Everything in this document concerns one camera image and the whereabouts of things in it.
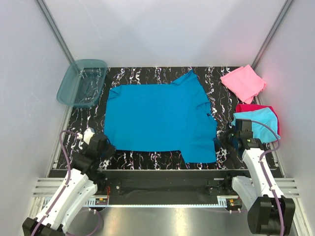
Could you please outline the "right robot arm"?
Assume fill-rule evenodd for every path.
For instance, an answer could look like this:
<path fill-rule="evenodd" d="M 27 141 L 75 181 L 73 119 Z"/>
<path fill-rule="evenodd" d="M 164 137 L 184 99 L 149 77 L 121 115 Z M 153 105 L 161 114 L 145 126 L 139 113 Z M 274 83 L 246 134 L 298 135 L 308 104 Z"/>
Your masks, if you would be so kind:
<path fill-rule="evenodd" d="M 223 183 L 229 195 L 238 194 L 248 214 L 247 222 L 252 234 L 287 236 L 295 213 L 293 199 L 285 197 L 276 183 L 266 161 L 270 150 L 253 135 L 253 120 L 236 119 L 234 128 L 217 138 L 218 144 L 232 148 L 245 162 L 249 177 L 229 177 Z"/>

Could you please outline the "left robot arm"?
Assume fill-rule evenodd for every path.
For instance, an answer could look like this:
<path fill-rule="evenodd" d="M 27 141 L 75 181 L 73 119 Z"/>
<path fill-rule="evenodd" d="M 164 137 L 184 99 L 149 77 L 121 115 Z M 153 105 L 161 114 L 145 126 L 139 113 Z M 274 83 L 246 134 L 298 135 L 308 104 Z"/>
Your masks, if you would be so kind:
<path fill-rule="evenodd" d="M 110 194 L 107 177 L 99 170 L 106 157 L 111 157 L 115 147 L 104 134 L 96 134 L 89 128 L 77 138 L 85 144 L 74 157 L 60 187 L 48 204 L 34 218 L 28 217 L 22 224 L 26 236 L 64 236 L 68 228 L 94 194 Z"/>

